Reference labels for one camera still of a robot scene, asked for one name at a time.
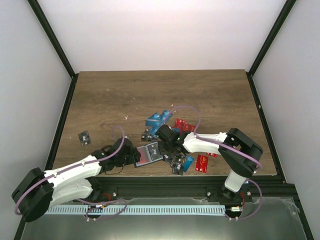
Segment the black leather card holder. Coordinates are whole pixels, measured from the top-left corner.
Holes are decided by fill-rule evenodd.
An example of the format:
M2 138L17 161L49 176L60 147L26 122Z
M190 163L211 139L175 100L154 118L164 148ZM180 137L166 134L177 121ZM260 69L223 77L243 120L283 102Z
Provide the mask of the black leather card holder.
M134 164L136 168L143 167L157 161L161 161L164 157L159 150L159 144L157 141L151 142L147 145L137 147L140 153L140 159Z

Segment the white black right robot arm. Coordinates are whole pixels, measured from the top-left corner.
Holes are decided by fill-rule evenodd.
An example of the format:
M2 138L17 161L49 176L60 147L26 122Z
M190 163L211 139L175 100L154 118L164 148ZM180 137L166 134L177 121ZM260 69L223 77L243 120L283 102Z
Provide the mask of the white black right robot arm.
M222 188L223 198L229 202L240 196L242 185L262 168L263 148L237 128L219 134L178 133L164 124L155 135L169 155L210 153L222 156L230 167Z

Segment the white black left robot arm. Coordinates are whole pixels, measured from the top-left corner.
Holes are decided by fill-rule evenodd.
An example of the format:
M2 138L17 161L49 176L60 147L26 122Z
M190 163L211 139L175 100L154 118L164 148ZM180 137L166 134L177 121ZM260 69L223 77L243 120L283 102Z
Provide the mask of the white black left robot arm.
M73 200L89 199L97 202L102 189L96 176L113 168L134 165L141 153L125 137L113 145L106 145L90 155L64 167L41 170L31 169L13 191L14 213L25 222L33 222L47 210Z

